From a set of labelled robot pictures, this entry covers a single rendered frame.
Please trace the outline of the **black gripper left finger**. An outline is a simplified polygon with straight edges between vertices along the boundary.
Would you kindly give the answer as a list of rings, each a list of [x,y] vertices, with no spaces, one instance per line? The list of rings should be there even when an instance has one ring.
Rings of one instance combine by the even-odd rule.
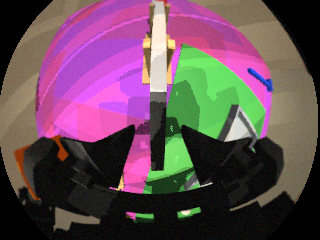
[[[121,128],[120,131],[113,133],[95,143],[71,139],[71,137],[60,137],[60,144],[63,144],[67,155],[79,157],[85,161],[89,160],[97,172],[111,184],[112,188],[119,189],[121,173],[124,171],[125,163],[132,147],[133,137],[135,137],[136,125],[129,125]]]

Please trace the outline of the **blue putter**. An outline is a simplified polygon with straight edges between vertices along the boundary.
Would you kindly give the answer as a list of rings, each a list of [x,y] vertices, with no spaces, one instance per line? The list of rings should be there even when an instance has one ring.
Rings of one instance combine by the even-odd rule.
[[[265,84],[265,87],[267,87],[267,92],[272,91],[272,79],[265,80],[264,77],[261,77],[259,75],[259,72],[256,73],[256,71],[253,71],[252,68],[248,68],[248,73],[251,73],[251,76],[255,76],[257,80],[261,80],[261,84]]]

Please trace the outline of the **white golf ball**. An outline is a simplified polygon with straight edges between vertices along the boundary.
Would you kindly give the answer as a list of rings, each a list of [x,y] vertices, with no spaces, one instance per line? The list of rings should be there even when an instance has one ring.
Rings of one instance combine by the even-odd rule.
[[[181,212],[181,215],[185,215],[185,216],[187,216],[187,215],[189,215],[189,212],[191,212],[191,211],[184,211],[184,212]]]

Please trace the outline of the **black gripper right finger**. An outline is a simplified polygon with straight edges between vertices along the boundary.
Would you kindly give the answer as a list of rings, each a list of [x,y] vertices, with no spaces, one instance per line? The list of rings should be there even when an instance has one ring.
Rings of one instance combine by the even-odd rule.
[[[232,153],[252,143],[252,136],[245,137],[245,139],[221,141],[216,140],[215,137],[203,135],[196,129],[188,128],[187,125],[181,125],[181,135],[183,135],[184,145],[187,147],[189,159],[192,160],[200,185],[212,183],[211,177],[216,175]]]

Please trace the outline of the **large green mat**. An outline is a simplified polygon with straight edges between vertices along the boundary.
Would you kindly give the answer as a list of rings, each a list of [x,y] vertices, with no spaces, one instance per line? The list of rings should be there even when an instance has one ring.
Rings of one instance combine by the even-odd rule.
[[[261,136],[265,113],[248,84],[219,60],[183,43],[167,107],[164,171],[149,169],[145,193],[184,191],[195,173],[181,135],[181,125],[219,139],[232,105],[239,104]],[[257,137],[257,140],[259,140]]]

